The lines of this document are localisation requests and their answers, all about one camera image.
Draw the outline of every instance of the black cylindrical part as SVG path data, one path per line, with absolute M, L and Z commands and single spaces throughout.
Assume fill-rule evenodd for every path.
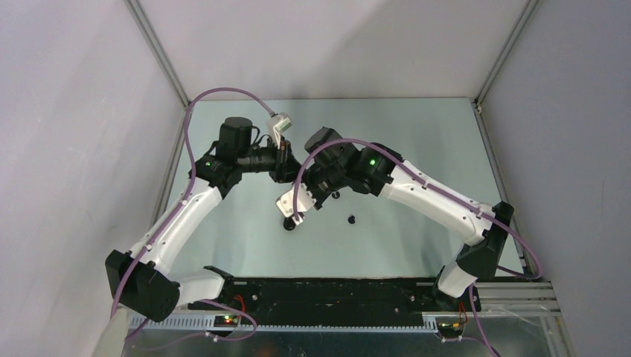
M 244 173 L 273 171 L 276 169 L 276 150 L 274 147 L 252 149 L 247 156 L 237 158 L 237 164 Z
M 287 217 L 285 219 L 283 219 L 283 228 L 285 228 L 285 231 L 293 231 L 295 228 L 295 222 L 292 219 L 292 217 Z
M 245 155 L 252 141 L 252 121 L 242 117 L 226 118 L 219 130 L 216 157 L 223 161 Z

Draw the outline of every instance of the small black knob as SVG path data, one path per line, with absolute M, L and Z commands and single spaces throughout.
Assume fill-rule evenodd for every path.
M 351 180 L 348 183 L 348 187 L 350 187 L 351 190 L 364 195 L 368 195 L 371 192 L 371 186 L 369 185 L 369 183 L 367 183 L 366 180 L 362 180 L 360 178 L 354 178 L 353 180 Z
M 295 222 L 292 217 L 287 217 L 283 220 L 283 228 L 285 231 L 293 231 L 295 228 Z

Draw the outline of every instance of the white wall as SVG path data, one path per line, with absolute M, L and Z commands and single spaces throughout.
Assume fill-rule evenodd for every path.
M 87 356 L 182 108 L 125 4 L 0 3 L 0 354 Z
M 579 356 L 628 356 L 631 2 L 544 1 L 483 103 Z
M 266 99 L 475 97 L 525 2 L 142 1 L 189 96 Z

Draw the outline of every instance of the white panel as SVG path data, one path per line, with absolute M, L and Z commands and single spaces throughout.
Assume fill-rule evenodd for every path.
M 578 356 L 628 356 L 631 1 L 544 1 L 483 104 Z
M 524 4 L 143 1 L 189 96 L 239 86 L 275 99 L 475 97 Z
M 3 356 L 89 356 L 182 108 L 123 1 L 0 3 Z
M 499 194 L 467 99 L 272 100 L 293 119 L 285 132 L 299 161 L 304 143 L 322 126 L 346 138 L 377 141 L 400 152 L 424 173 L 469 197 Z M 193 152 L 206 152 L 226 117 L 245 116 L 264 127 L 267 115 L 251 101 L 202 102 L 190 125 Z M 183 156 L 171 199 L 179 197 L 190 163 Z M 339 199 L 307 213 L 294 231 L 282 227 L 275 201 L 289 184 L 248 173 L 204 219 L 173 264 L 174 273 L 215 265 L 236 276 L 435 276 L 461 247 L 453 232 L 400 203 L 346 188 Z M 347 218 L 356 216 L 356 224 Z M 519 269 L 509 240 L 502 264 Z

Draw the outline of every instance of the gray floor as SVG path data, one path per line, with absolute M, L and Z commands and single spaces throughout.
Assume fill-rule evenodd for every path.
M 471 198 L 499 201 L 466 98 L 272 100 L 269 105 L 293 119 L 286 137 L 299 161 L 307 157 L 307 139 L 329 126 L 346 138 L 391 147 Z M 230 116 L 250 118 L 266 131 L 266 113 L 255 102 L 202 102 L 190 125 L 196 157 L 208 150 L 220 124 Z M 184 158 L 171 199 L 184 187 L 189 169 Z M 173 273 L 214 265 L 243 277 L 431 277 L 461 247 L 456 235 L 422 214 L 350 189 L 342 190 L 340 199 L 328 199 L 321 210 L 309 212 L 295 231 L 286 232 L 274 202 L 288 189 L 289 184 L 274 184 L 264 173 L 244 175 L 188 240 Z M 351 214 L 356 216 L 355 225 L 347 223 Z M 521 267 L 511 239 L 501 264 Z

